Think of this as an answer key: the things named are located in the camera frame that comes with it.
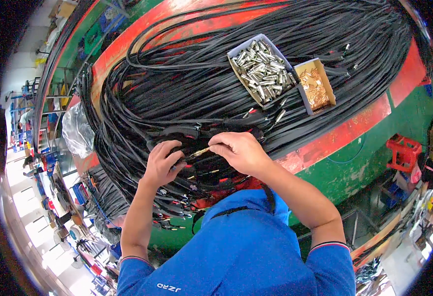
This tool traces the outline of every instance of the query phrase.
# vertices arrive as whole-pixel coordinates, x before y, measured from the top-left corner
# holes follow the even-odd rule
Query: person
[[[37,174],[39,174],[39,173],[43,173],[44,172],[44,169],[42,168],[42,167],[38,167],[37,169],[33,169],[33,170],[31,170],[30,172],[28,172],[28,173],[26,173],[26,172],[24,172],[24,173],[22,173],[24,176],[26,176],[26,177],[28,177],[28,178],[31,178],[31,177],[35,177],[36,179],[37,179]]]
[[[34,159],[32,158],[31,155],[29,155],[28,157],[24,158],[24,163],[22,164],[22,168],[25,169],[27,165],[30,165],[33,162]]]
[[[28,110],[24,112],[21,117],[19,118],[18,122],[18,130],[21,129],[23,131],[26,130],[26,123],[28,123],[32,118],[34,117],[34,111]]]
[[[182,151],[169,155],[180,145],[162,142],[149,154],[122,229],[118,295],[355,295],[338,210],[313,185],[273,162],[250,133],[215,135],[210,151],[271,190],[241,190],[215,204],[196,235],[154,270],[147,255],[154,196],[186,165],[176,164]],[[305,263],[288,227],[289,208],[311,230]]]

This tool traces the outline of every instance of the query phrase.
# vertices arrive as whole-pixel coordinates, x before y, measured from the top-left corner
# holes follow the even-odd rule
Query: black cable
[[[286,6],[238,26],[143,50],[171,29],[282,4]],[[406,59],[412,38],[400,11],[382,0],[284,1],[244,9],[231,5],[193,10],[150,25],[103,82],[99,125],[94,109],[86,108],[89,120],[98,125],[94,145],[102,169],[128,204],[145,172],[149,151],[161,141],[180,140],[188,156],[206,148],[217,133],[251,131],[269,156],[277,159],[316,139],[387,90]],[[223,7],[224,11],[212,13]],[[197,12],[209,14],[148,34],[168,20]],[[309,116],[300,88],[292,88],[260,108],[226,57],[228,51],[259,33],[271,39],[293,66],[319,57],[337,104]],[[141,45],[132,53],[135,44]],[[89,95],[83,98],[90,100]],[[282,109],[284,116],[269,130]],[[205,153],[189,161],[174,182],[160,188],[154,210],[166,217],[185,217],[195,210],[190,201],[210,198],[212,191],[234,190],[235,184],[245,180],[247,176],[223,158]]]

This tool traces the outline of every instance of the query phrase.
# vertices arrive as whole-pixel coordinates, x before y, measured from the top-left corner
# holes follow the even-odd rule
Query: blue polo shirt
[[[210,208],[196,235],[160,268],[146,260],[121,262],[118,295],[355,295],[349,248],[327,242],[300,258],[289,209],[275,194],[275,214],[265,192],[241,190]],[[216,214],[246,205],[229,215]]]

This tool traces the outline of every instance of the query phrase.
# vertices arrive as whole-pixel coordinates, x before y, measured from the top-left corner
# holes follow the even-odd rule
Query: floor
[[[222,2],[230,1],[208,0],[205,6]],[[126,43],[129,43],[129,39],[132,40],[138,32],[142,31],[143,26],[168,15],[201,6],[202,1],[190,0],[142,0],[136,4],[131,8],[131,18],[125,25],[130,26],[128,30],[106,50],[105,54],[98,58],[94,65],[95,74],[98,76],[98,78],[95,77],[96,85],[99,85],[100,80],[106,77],[106,69],[113,64],[113,60],[119,59],[123,50],[127,50]],[[78,41],[105,8],[102,3],[97,3],[81,22],[64,50],[59,67],[70,67],[74,63]],[[339,204],[369,184],[386,169],[385,164],[391,154],[385,147],[385,142],[392,135],[400,133],[426,144],[426,131],[433,120],[433,98],[428,96],[424,87],[414,88],[415,85],[418,85],[419,77],[424,75],[422,67],[418,63],[418,54],[409,54],[399,78],[396,79],[391,91],[387,92],[385,97],[379,98],[343,126],[324,135],[323,141],[314,141],[316,143],[292,152],[287,161],[290,171],[315,185],[334,204]],[[56,71],[54,79],[63,78],[62,73],[63,71]],[[313,151],[320,143],[323,151],[314,155]],[[95,155],[85,160],[74,157],[74,160],[79,172],[98,162]],[[167,250],[178,250],[192,238],[191,219],[174,219],[172,222],[185,226],[186,229],[175,232],[153,230],[151,245]],[[296,224],[298,221],[291,216],[289,222]]]

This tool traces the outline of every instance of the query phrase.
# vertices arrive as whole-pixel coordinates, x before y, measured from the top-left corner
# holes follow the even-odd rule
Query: workbench
[[[157,2],[159,2],[157,5],[155,5],[153,8],[150,8],[152,6],[151,3],[157,3]],[[125,56],[125,53],[128,50],[130,43],[139,33],[141,33],[150,24],[159,21],[161,19],[167,18],[169,16],[184,11],[192,10],[192,9],[198,9],[198,8],[218,5],[222,3],[229,3],[229,2],[233,2],[233,1],[232,0],[158,1],[157,0],[157,1],[149,1],[142,4],[141,5],[142,11],[139,12],[139,13],[142,12],[142,16],[139,19],[137,19],[130,27],[128,27],[105,50],[105,52],[98,58],[98,60],[95,62],[95,64],[92,67],[93,86],[92,86],[91,98],[95,106],[95,109],[97,110],[98,115],[101,116],[99,99],[100,99],[102,83],[107,77],[111,67],[117,61],[119,61],[121,58]],[[274,0],[265,1],[265,3],[273,3],[273,2],[277,2],[277,1]],[[159,42],[166,42],[170,40],[176,40],[182,37],[190,37],[198,33],[212,31],[220,27],[228,27],[232,25],[241,24],[245,21],[256,18],[260,15],[267,14],[276,9],[277,8],[259,9],[255,11],[242,12],[242,13],[233,14],[229,16],[219,17],[217,21],[207,20],[207,21],[197,22],[195,24],[187,25],[183,28],[173,30],[168,34],[166,34],[165,36],[158,39],[156,42],[159,43]],[[172,20],[172,23],[178,21],[182,21],[182,18]],[[172,23],[167,22],[161,24],[160,26],[156,27],[153,31],[149,32],[149,34],[153,34],[156,31],[171,25]],[[309,167],[324,160],[327,156],[337,152],[341,148],[352,143],[354,140],[357,140],[361,135],[365,134],[367,131],[371,130],[373,127],[375,127],[376,125],[384,121],[390,114],[395,113],[394,112],[395,109],[402,109],[399,108],[399,105],[401,105],[404,99],[407,98],[407,96],[416,88],[416,86],[420,84],[425,74],[426,74],[426,70],[421,62],[418,53],[418,48],[415,44],[415,41],[412,39],[409,54],[403,65],[403,68],[401,69],[395,81],[391,84],[391,87],[387,93],[384,93],[375,102],[367,106],[364,110],[359,112],[354,117],[345,121],[340,126],[334,128],[333,130],[321,136],[320,138],[315,139],[311,143],[297,149],[296,151],[289,153],[285,157],[278,159],[277,161],[294,174],[302,173],[304,174],[304,176],[308,176],[309,174],[311,174],[308,170]],[[69,108],[77,104],[79,101],[80,98],[77,95],[74,95],[71,99]],[[386,139],[388,139],[390,136],[392,136],[392,134],[383,135],[383,137],[386,137]],[[380,140],[379,142],[380,144],[377,146],[377,148],[374,147],[375,150],[379,149],[379,147],[382,145],[383,140]],[[75,162],[79,174],[99,164],[98,157],[96,156],[95,153],[92,153],[90,156],[84,159],[81,159],[78,156],[74,156],[73,160]],[[340,181],[336,181],[337,180],[336,177],[339,177],[339,172],[338,175],[330,176],[332,179],[325,180],[324,182],[327,183],[326,185],[327,187],[328,186],[330,188],[333,187],[332,190],[337,190],[337,191],[341,190],[339,194],[343,195],[344,198],[347,198],[350,195],[355,194],[355,192],[357,192],[358,190],[357,188],[352,188],[350,182],[358,182],[358,183],[361,183],[361,181],[362,182],[366,181],[367,183],[370,182],[364,179],[362,180],[363,171],[366,165],[367,163],[366,164],[360,163],[358,168],[360,169],[360,171],[356,171],[355,169],[355,171],[352,171],[350,174],[348,174],[349,180],[346,181],[346,186],[343,189],[338,189],[338,187],[336,186],[337,183],[340,183]],[[338,166],[337,169],[339,170],[345,168],[346,166],[341,166],[341,167]],[[320,188],[320,190],[326,194],[324,188]],[[335,204],[337,204],[334,201],[333,196],[330,196],[330,194],[327,194],[327,196]],[[180,222],[179,224],[183,226],[187,226],[189,222],[183,221]],[[152,243],[161,245],[163,242],[165,242],[166,244],[172,245],[172,247],[179,246],[179,245],[182,246],[186,241],[188,241],[191,238],[191,234],[187,234],[186,231],[171,232],[171,234],[164,234],[164,232],[160,232],[160,233],[162,233],[162,235],[159,235],[157,237],[156,235],[154,235],[153,232]]]

